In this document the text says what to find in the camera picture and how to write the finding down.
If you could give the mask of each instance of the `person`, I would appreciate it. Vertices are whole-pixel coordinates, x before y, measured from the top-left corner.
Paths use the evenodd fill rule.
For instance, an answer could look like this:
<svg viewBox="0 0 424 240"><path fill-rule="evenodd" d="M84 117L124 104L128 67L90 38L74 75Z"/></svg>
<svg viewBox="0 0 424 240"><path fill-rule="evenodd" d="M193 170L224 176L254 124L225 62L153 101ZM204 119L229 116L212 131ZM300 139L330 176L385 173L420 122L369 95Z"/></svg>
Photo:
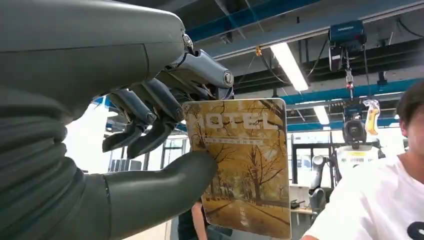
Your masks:
<svg viewBox="0 0 424 240"><path fill-rule="evenodd" d="M302 240L424 240L424 81L396 111L409 150L342 178Z"/></svg>
<svg viewBox="0 0 424 240"><path fill-rule="evenodd" d="M231 240L232 234L231 228L211 225L206 221L202 199L178 216L179 240Z"/></svg>
<svg viewBox="0 0 424 240"><path fill-rule="evenodd" d="M191 209L178 216L179 240L207 240L207 227L202 199L199 199Z"/></svg>

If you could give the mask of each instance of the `gray robotic hand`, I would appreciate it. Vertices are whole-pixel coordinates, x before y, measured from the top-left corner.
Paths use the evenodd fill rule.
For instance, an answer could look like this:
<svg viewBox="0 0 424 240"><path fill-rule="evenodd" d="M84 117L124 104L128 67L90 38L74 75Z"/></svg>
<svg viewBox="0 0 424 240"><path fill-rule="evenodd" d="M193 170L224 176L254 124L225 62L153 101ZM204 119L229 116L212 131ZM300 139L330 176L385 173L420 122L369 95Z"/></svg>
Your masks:
<svg viewBox="0 0 424 240"><path fill-rule="evenodd" d="M217 170L207 152L157 172L84 175L62 143L65 125L106 94L129 121L107 149L150 124L165 138L182 119L170 89L231 95L228 72L195 66L210 58L188 48L176 15L109 0L1 0L0 23L0 239L118 240L191 208ZM137 147L146 142L132 154L154 147Z"/></svg>
<svg viewBox="0 0 424 240"><path fill-rule="evenodd" d="M197 100L229 99L234 96L231 72L206 52L195 52L188 35L183 35L183 41L184 54L164 67L156 78L132 85L130 89L135 94L117 90L109 95L112 103L127 116L128 127L124 132L113 134L103 141L104 152L128 146L128 158L135 158L160 146L176 124L184 119L181 105L170 88ZM152 125L152 129L141 136L148 125Z"/></svg>

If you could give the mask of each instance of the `book cover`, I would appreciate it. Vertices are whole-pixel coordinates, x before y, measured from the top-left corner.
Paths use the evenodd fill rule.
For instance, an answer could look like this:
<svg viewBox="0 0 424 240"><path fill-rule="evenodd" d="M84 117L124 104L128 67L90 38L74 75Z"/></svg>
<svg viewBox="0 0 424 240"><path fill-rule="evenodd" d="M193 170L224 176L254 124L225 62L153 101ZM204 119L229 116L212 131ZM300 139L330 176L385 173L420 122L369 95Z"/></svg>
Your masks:
<svg viewBox="0 0 424 240"><path fill-rule="evenodd" d="M202 196L213 225L291 238L285 103L280 98L183 104L193 150L218 171Z"/></svg>

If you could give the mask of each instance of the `fluorescent light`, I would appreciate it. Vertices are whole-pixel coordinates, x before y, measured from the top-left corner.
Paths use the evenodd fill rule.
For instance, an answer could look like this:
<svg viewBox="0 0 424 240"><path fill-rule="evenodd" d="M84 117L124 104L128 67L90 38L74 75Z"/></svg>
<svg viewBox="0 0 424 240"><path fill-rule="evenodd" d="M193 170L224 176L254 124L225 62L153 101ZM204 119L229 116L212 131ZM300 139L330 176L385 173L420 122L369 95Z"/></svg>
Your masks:
<svg viewBox="0 0 424 240"><path fill-rule="evenodd" d="M329 116L327 115L326 108L324 106L314 106L313 110L315 111L320 124L327 125L330 123Z"/></svg>
<svg viewBox="0 0 424 240"><path fill-rule="evenodd" d="M118 116L118 113L117 113L117 112L115 112L115 111L108 111L108 112L107 112L107 117L108 117L108 118L116 117L116 116Z"/></svg>
<svg viewBox="0 0 424 240"><path fill-rule="evenodd" d="M286 42L278 43L272 45L271 50L294 89L298 92L307 90L308 85L306 84L305 78L296 63L292 52L290 51L289 45L287 45Z"/></svg>

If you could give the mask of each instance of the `white t-shirt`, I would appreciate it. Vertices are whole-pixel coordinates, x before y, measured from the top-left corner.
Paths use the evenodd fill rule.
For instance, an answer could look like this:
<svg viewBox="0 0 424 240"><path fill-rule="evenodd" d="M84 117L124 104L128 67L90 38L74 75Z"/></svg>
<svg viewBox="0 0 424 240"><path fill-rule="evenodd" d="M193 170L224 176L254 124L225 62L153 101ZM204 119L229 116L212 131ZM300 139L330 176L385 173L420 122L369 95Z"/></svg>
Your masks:
<svg viewBox="0 0 424 240"><path fill-rule="evenodd" d="M424 240L424 184L397 156L356 167L305 235L319 240Z"/></svg>

